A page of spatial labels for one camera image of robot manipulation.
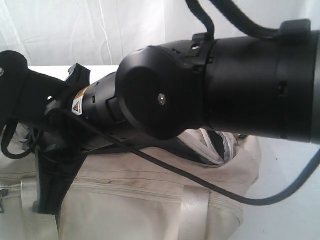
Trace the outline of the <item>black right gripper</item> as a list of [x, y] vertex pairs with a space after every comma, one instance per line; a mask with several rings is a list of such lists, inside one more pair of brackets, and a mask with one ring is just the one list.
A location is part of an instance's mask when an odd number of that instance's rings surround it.
[[115, 144], [62, 113], [70, 112], [115, 137], [115, 114], [111, 111], [115, 106], [115, 73], [91, 82], [90, 71], [75, 64], [67, 80], [60, 80], [30, 70], [26, 58], [11, 50], [1, 52], [0, 67], [2, 175], [34, 174], [36, 150], [64, 164], [75, 163], [85, 154], [116, 151]]

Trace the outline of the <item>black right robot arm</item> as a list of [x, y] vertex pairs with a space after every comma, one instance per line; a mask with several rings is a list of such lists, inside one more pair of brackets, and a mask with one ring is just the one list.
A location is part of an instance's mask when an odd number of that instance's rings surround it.
[[9, 159], [35, 154], [36, 211], [59, 212], [89, 155], [133, 153], [207, 189], [251, 206], [281, 202], [320, 164], [316, 155], [281, 193], [241, 197], [142, 152], [179, 146], [203, 128], [296, 142], [320, 141], [320, 33], [266, 41], [252, 37], [176, 41], [128, 55], [116, 72], [90, 82], [75, 64], [66, 80], [32, 71], [15, 51], [0, 54], [0, 149]]

